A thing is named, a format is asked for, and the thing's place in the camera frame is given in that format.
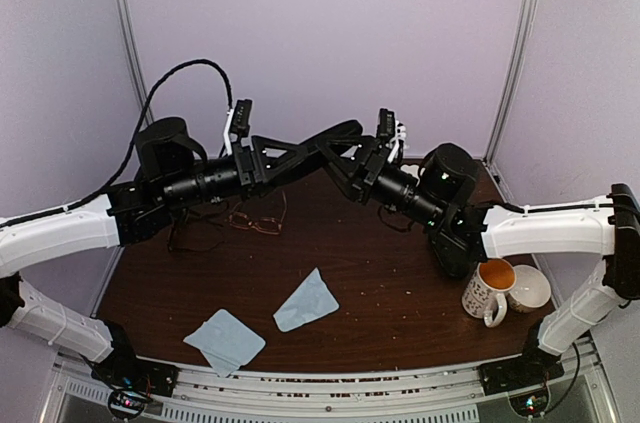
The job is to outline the aluminium right corner post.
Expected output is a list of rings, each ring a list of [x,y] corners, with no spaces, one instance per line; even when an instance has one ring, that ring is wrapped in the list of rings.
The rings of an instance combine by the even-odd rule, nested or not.
[[[516,32],[498,105],[498,111],[483,158],[484,163],[488,167],[495,165],[500,143],[506,130],[509,113],[515,101],[526,57],[527,44],[534,26],[538,1],[539,0],[521,0]]]

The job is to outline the aluminium left corner post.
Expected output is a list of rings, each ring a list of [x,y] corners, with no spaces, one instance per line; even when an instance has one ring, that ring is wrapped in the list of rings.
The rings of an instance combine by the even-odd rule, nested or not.
[[[136,101],[140,107],[140,112],[143,112],[144,103],[147,97],[147,88],[136,45],[129,2],[128,0],[115,0],[115,4],[129,76],[132,82]]]

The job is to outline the white cream bowl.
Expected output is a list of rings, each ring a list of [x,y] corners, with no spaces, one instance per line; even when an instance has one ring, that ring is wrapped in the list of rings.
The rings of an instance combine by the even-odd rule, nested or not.
[[[527,314],[544,307],[551,299],[551,286],[546,276],[529,265],[514,267],[516,283],[507,295],[509,307]]]

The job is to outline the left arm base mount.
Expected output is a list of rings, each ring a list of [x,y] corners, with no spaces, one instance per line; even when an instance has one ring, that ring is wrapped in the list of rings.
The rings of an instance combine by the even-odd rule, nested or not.
[[[140,359],[124,328],[110,321],[105,324],[112,336],[113,351],[100,363],[85,362],[91,376],[111,390],[107,399],[111,415],[129,422],[156,403],[154,396],[173,396],[179,370],[171,364]]]

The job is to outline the aluminium front frame rail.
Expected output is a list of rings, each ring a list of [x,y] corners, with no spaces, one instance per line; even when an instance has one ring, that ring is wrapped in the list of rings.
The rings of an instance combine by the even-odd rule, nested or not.
[[[228,378],[186,364],[172,396],[153,396],[131,422],[622,422],[599,354],[590,337],[577,343],[578,377],[544,418],[519,415],[524,392],[549,390],[557,404],[575,375],[578,358],[563,355],[564,375],[546,387],[488,395],[481,363],[404,371],[295,374],[239,371]],[[110,413],[110,389],[93,380],[76,356],[59,351],[36,422],[119,422]]]

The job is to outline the light blue cloth left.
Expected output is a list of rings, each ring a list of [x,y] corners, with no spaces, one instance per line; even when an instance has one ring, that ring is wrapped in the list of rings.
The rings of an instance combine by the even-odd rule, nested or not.
[[[261,336],[226,309],[218,310],[183,342],[198,349],[220,377],[250,363],[266,346]]]

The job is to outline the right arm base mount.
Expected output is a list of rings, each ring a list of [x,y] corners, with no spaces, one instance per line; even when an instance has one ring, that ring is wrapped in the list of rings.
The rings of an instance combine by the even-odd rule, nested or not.
[[[540,385],[534,392],[523,392],[509,397],[512,410],[529,422],[544,419],[557,409],[569,393],[579,376],[581,357],[576,343],[572,344],[577,358],[574,375],[559,399],[551,404],[548,383],[552,378],[564,375],[559,355],[549,354],[539,348],[538,333],[542,320],[538,320],[528,331],[519,356],[483,363],[478,367],[479,380],[486,396],[503,392],[514,392],[529,386]]]

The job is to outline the dark brown sunglasses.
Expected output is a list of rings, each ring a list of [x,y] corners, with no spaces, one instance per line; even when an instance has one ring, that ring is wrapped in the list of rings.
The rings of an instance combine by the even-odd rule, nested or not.
[[[225,242],[223,211],[183,210],[169,231],[166,247],[170,253],[209,253]]]

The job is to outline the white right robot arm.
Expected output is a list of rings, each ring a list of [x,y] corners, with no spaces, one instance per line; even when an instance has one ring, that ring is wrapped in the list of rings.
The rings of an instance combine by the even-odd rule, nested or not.
[[[423,226],[438,261],[462,278],[480,262],[511,255],[592,253],[601,260],[568,302],[537,325],[513,362],[519,383],[535,383],[583,333],[616,306],[639,297],[639,205],[626,184],[574,203],[517,207],[472,204],[479,167],[453,143],[422,161],[413,177],[372,136],[323,137],[325,169],[350,200],[374,199]]]

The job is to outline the light blue cloth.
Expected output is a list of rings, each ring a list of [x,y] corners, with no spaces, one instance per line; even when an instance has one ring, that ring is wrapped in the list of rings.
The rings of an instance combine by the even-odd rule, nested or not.
[[[287,333],[336,312],[340,305],[314,268],[274,313],[277,328]]]
[[[266,346],[261,336],[226,309],[218,310],[183,342],[198,349],[220,377],[250,363]]]

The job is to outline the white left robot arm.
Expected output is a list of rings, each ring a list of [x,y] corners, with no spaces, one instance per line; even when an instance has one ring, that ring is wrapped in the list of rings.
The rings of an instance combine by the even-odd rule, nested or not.
[[[326,130],[300,144],[255,137],[250,146],[208,158],[179,117],[160,119],[134,138],[140,167],[129,182],[85,200],[1,222],[1,324],[79,353],[123,387],[144,376],[142,362],[118,324],[84,317],[43,295],[21,270],[98,248],[153,238],[189,208],[215,199],[263,195],[320,169]]]

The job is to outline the black glasses case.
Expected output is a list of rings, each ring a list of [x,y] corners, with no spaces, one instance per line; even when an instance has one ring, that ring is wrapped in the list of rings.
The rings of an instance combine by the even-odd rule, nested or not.
[[[335,124],[301,142],[308,148],[315,147],[318,139],[331,139],[339,137],[357,137],[363,132],[362,125],[355,119],[346,120]]]

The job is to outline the white patterned mug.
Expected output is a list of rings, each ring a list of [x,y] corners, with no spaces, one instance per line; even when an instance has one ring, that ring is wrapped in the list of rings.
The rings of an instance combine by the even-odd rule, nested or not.
[[[504,259],[479,263],[461,297],[464,311],[487,328],[499,326],[508,311],[507,294],[516,281],[514,267]]]

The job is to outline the light blue cloth right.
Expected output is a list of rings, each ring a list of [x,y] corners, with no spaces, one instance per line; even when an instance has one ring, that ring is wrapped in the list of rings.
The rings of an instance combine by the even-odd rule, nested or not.
[[[277,328],[287,333],[336,312],[340,305],[314,268],[274,313]]]

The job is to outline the aluminium corner post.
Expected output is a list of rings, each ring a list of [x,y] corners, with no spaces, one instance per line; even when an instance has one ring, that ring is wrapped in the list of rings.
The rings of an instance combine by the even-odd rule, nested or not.
[[[521,0],[516,32],[498,105],[498,111],[483,158],[484,163],[488,167],[495,165],[500,143],[506,130],[509,113],[515,101],[526,57],[527,44],[534,26],[538,1],[539,0]]]
[[[132,82],[136,101],[140,107],[140,112],[143,112],[144,103],[147,97],[147,88],[136,45],[129,2],[128,0],[115,0],[115,4],[129,76]]]

